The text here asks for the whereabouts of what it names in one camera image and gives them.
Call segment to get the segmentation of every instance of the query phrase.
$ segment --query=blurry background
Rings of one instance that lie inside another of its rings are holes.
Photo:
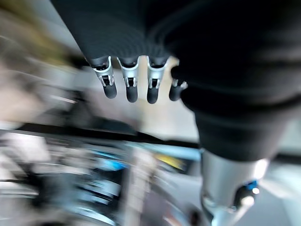
[[[74,112],[78,120],[73,123],[78,127],[117,129],[125,133],[137,130],[164,140],[198,142],[192,112],[181,100],[172,102],[168,98],[170,68],[177,64],[177,59],[170,58],[158,101],[154,105],[148,104],[146,100],[145,57],[140,60],[138,101],[134,104],[127,101],[121,70],[113,62],[118,93],[115,99],[107,99],[93,70],[74,66],[74,59],[82,59],[83,56],[50,1],[0,0],[0,21],[0,129],[15,129],[26,122],[64,125],[62,113],[71,110],[76,103],[73,93],[76,90],[84,93],[85,104],[97,118],[89,124],[86,117],[90,113],[83,109],[79,112],[76,110]],[[19,144],[22,144],[22,148],[31,144],[27,150],[34,155],[37,150],[41,150],[43,142],[35,140]],[[144,148],[155,151],[160,149],[155,145]],[[175,150],[173,147],[171,149],[165,152],[172,155]],[[285,161],[282,159],[271,164],[261,184],[262,198],[244,216],[241,225],[257,223],[282,226],[298,225],[301,222],[301,168],[298,159],[301,156],[300,120],[290,123],[279,151],[286,155],[283,158]],[[161,185],[163,190],[176,199],[181,210],[190,205],[200,208],[196,197],[200,191],[201,177],[196,173],[199,172],[199,166],[195,167],[194,173],[188,176],[165,171],[158,173],[161,181],[172,181],[170,183],[176,187],[170,189],[165,187],[166,183]]]

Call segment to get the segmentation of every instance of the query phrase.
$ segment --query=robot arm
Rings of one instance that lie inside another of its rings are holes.
[[[170,98],[187,82],[181,99],[195,113],[203,148],[206,222],[234,225],[253,205],[287,122],[301,111],[300,1],[52,3],[98,75],[104,56],[116,56],[127,89],[130,80],[134,87],[127,65],[135,60],[128,59],[149,56],[149,103],[157,100],[166,56],[180,60]]]

